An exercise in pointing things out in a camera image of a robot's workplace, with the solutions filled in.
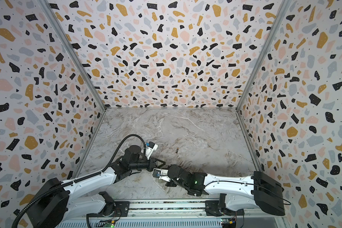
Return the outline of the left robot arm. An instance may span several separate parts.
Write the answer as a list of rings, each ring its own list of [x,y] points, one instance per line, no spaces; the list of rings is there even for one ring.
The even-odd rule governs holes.
[[[54,228],[65,220],[87,214],[111,215],[115,201],[105,189],[142,170],[152,172],[163,167],[164,161],[152,157],[156,148],[153,144],[145,148],[132,145],[102,170],[71,180],[50,179],[18,213],[12,227],[18,227],[24,215],[34,228]]]

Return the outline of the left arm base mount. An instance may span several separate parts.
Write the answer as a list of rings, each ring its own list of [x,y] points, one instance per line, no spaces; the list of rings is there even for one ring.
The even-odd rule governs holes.
[[[115,201],[113,204],[107,203],[99,213],[89,214],[89,217],[102,219],[127,217],[129,208],[129,201]]]

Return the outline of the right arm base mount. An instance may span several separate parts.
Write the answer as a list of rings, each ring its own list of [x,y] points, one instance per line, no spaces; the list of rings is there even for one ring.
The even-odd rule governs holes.
[[[226,207],[226,194],[221,193],[219,200],[207,200],[205,201],[205,212],[207,216],[244,216],[243,209],[238,211],[232,211]]]

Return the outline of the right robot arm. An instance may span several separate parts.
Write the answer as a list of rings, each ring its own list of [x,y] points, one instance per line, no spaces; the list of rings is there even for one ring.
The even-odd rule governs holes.
[[[222,208],[229,211],[259,208],[270,215],[286,215],[281,184],[263,172],[254,171],[246,177],[223,177],[190,173],[171,165],[167,170],[154,172],[154,177],[166,181],[167,186],[184,188],[191,196],[218,194]]]

